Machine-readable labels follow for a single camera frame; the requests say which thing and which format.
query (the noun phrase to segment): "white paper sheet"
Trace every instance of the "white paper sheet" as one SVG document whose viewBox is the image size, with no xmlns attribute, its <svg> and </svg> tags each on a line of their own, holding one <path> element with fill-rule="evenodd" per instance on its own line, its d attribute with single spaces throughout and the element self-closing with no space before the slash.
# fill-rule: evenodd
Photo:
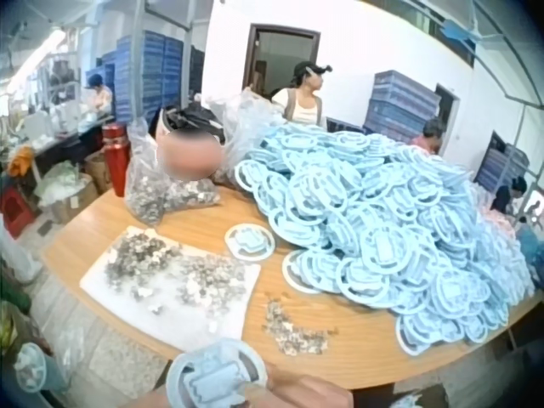
<svg viewBox="0 0 544 408">
<path fill-rule="evenodd" d="M 125 233 L 127 232 L 140 233 L 144 231 L 136 227 L 128 227 Z M 157 237 L 168 245 L 177 244 L 168 238 L 159 235 Z M 247 305 L 257 283 L 260 265 L 248 264 L 246 266 L 246 293 L 241 300 L 231 302 L 227 314 L 220 318 L 210 319 L 204 309 L 183 305 L 177 299 L 179 285 L 176 285 L 177 281 L 168 273 L 158 273 L 154 276 L 146 287 L 153 287 L 155 293 L 140 301 L 136 301 L 130 294 L 134 285 L 125 284 L 120 292 L 116 292 L 115 289 L 109 287 L 105 274 L 108 251 L 103 253 L 83 276 L 80 287 L 119 319 L 157 340 L 186 352 L 206 347 L 222 337 L 241 339 Z M 186 245 L 183 245 L 182 253 L 189 256 L 210 254 L 210 252 Z M 155 304 L 162 306 L 159 315 L 149 311 L 149 307 Z"/>
</svg>

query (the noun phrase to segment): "cardboard box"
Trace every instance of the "cardboard box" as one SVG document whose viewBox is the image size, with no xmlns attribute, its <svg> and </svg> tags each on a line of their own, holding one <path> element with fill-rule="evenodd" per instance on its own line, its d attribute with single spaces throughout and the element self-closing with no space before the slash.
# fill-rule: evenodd
<svg viewBox="0 0 544 408">
<path fill-rule="evenodd" d="M 85 159 L 85 173 L 93 178 L 98 193 L 104 194 L 111 188 L 110 170 L 105 163 L 104 153 L 97 151 Z"/>
<path fill-rule="evenodd" d="M 68 224 L 77 214 L 99 197 L 93 178 L 83 173 L 80 176 L 88 181 L 87 185 L 75 195 L 56 201 L 50 207 L 54 220 L 59 224 Z"/>
</svg>

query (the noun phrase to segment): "pile of light blue plastic parts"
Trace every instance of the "pile of light blue plastic parts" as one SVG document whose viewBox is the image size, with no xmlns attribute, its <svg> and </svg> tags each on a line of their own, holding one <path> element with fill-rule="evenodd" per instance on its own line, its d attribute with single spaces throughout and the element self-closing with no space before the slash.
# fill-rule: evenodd
<svg viewBox="0 0 544 408">
<path fill-rule="evenodd" d="M 482 343 L 534 292 L 519 244 L 480 216 L 468 172 L 417 147 L 286 124 L 234 175 L 271 229 L 302 248 L 284 262 L 292 275 L 389 309 L 408 354 Z"/>
</svg>

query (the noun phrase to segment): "table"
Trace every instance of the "table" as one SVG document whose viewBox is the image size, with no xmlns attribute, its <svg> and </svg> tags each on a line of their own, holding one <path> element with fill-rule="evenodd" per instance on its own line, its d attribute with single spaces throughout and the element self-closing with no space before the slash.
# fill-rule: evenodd
<svg viewBox="0 0 544 408">
<path fill-rule="evenodd" d="M 168 214 L 157 228 L 160 235 L 218 254 L 227 253 L 225 232 L 233 225 L 255 223 L 267 226 L 255 204 L 240 193 L 220 188 L 222 202 L 202 208 Z M 94 261 L 129 226 L 145 228 L 126 209 L 112 190 L 102 195 L 69 222 L 45 248 L 43 259 L 52 273 L 74 295 L 120 333 L 173 359 L 179 350 L 155 340 L 119 320 L 96 303 L 80 287 L 79 281 Z M 394 383 L 444 366 L 477 346 L 465 343 L 433 347 L 413 358 L 405 354 L 394 335 L 394 317 L 385 311 L 365 309 L 347 300 L 330 296 L 304 295 L 291 289 L 281 274 L 281 262 L 292 250 L 279 242 L 275 254 L 262 263 L 263 269 L 249 304 L 243 340 L 267 361 L 291 371 L 325 378 L 349 389 Z M 275 340 L 263 331 L 269 299 L 280 298 L 284 310 L 296 326 L 315 330 L 338 330 L 323 355 L 282 354 Z M 511 311 L 510 325 L 531 311 L 543 296 L 538 292 Z M 504 330 L 495 331 L 490 339 Z"/>
<path fill-rule="evenodd" d="M 105 123 L 109 122 L 109 121 L 112 121 L 114 119 L 113 116 L 104 116 L 104 117 L 101 117 L 100 119 L 98 119 L 94 125 L 91 127 L 91 128 L 96 128 L 97 126 L 102 126 L 104 125 Z M 36 157 L 42 155 L 43 153 L 45 153 L 46 151 L 48 150 L 51 150 L 53 149 L 54 147 L 58 146 L 58 145 L 61 145 L 63 143 L 66 143 L 68 142 L 69 140 L 74 140 L 75 137 L 80 137 L 81 134 L 77 131 L 77 129 L 69 132 L 69 133 L 59 133 L 59 134 L 55 134 L 54 138 L 51 139 L 50 142 L 48 142 L 46 145 L 42 146 L 40 149 L 36 149 L 34 151 L 34 159 L 32 160 L 32 164 L 31 164 L 31 170 L 32 170 L 32 175 L 34 176 L 34 179 L 36 180 L 37 183 L 39 183 L 41 180 L 42 180 L 42 175 L 40 174 L 40 170 L 39 168 L 37 167 L 37 164 L 36 164 Z M 26 142 L 25 144 L 17 147 L 17 150 L 24 146 L 24 145 L 28 145 L 29 142 Z"/>
</svg>

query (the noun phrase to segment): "black bag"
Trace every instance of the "black bag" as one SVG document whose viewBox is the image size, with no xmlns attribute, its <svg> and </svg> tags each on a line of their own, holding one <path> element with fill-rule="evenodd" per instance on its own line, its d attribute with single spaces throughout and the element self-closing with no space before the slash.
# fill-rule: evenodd
<svg viewBox="0 0 544 408">
<path fill-rule="evenodd" d="M 186 109 L 176 106 L 167 106 L 157 110 L 151 120 L 149 133 L 154 139 L 157 129 L 164 128 L 167 133 L 182 130 L 185 135 L 207 132 L 224 145 L 223 126 L 211 110 L 203 108 L 199 103 L 192 103 Z"/>
</svg>

